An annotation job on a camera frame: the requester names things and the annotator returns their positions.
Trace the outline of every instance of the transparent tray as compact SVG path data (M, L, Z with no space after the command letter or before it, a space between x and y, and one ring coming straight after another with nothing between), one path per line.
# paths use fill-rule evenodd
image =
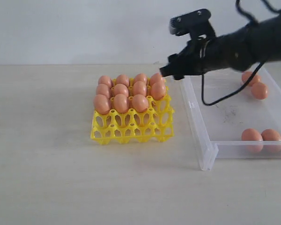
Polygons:
M250 153L248 147L260 142L241 141L247 128L260 133L272 128L281 134L281 89L264 68L258 74L269 90L268 98L261 101L254 99L247 87L214 106L205 106L201 101L200 76L188 76L180 83L202 170L211 170L216 158L281 158L281 151L273 154L263 149L258 154ZM230 69L207 73L205 101L212 102L238 89L241 75ZM281 142L262 144L281 145Z

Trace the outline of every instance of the white table surface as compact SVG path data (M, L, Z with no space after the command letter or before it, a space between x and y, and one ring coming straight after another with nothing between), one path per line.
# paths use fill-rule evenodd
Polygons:
M281 160L200 171L178 85L174 138L89 139L97 78L157 69L0 66L0 225L281 224ZM281 63L267 69L281 86Z

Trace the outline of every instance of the yellow egg tray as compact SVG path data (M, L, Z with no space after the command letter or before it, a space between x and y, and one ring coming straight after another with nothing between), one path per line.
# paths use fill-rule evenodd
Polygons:
M173 113L175 111L170 105L171 97L168 92L158 101L154 100L152 96L146 98L149 108L142 113L130 108L124 114L111 109L107 115L101 115L94 110L90 138L101 145L106 145L111 140L124 144L136 139L140 143L145 143L151 138L164 142L173 137Z

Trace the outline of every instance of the white wall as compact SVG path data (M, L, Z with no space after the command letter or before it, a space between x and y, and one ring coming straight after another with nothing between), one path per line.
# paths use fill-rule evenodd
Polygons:
M242 5L272 16L260 0ZM246 23L234 0L0 0L0 64L166 62L187 41L169 34L169 19L200 8L217 35Z

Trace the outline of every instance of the egg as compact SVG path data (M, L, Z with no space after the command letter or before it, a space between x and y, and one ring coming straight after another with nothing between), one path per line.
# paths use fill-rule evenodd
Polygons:
M134 96L138 94L143 96L147 95L147 86L142 81L137 81L132 87L132 95Z
M111 98L111 90L106 84L99 84L96 88L96 95L105 95L108 99Z
M111 102L105 95L96 95L93 104L95 110L101 115L108 114L111 109Z
M252 85L251 93L256 99L263 100L268 96L268 88L264 83L258 82Z
M148 80L147 75L137 74L136 77L133 79L133 85L138 81L144 82L145 85L147 85L147 80Z
M158 81L154 83L150 90L150 95L154 100L160 100L166 95L166 87L164 81Z
M98 80L98 84L106 84L109 88L113 87L112 80L109 76L101 76Z
M132 98L132 107L138 113L143 113L149 108L149 102L145 96L138 94Z
M264 141L281 142L281 135L274 129L266 129L261 133ZM271 153L277 153L281 150L281 145L265 146L266 150Z
M149 85L153 86L153 84L160 82L160 81L164 82L163 76L161 76L160 73L153 74L150 78Z
M126 87L129 87L129 77L125 74L121 74L116 78L116 84L121 83Z
M113 100L113 106L118 113L126 113L129 109L129 99L124 94L117 94Z
M252 75L252 73L253 73L253 72L251 72L251 71L247 71L247 72L244 72L244 73L242 74L242 81L243 81L243 83L245 83L245 82L249 79L249 77ZM252 86L253 84L258 83L258 82L260 82L260 81L261 81L261 76L259 76L258 74L256 74L256 75L254 76L254 78L250 81L250 83L248 84L248 86Z
M113 95L116 96L118 94L123 94L126 97L129 97L128 88L121 83L116 84L116 86L113 88Z
M261 134L253 129L253 128L249 128L243 131L242 133L242 141L246 142L246 141L254 141L254 142L261 142L263 141ZM251 152L251 153L259 153L262 151L263 149L263 145L250 145L247 146L247 149Z

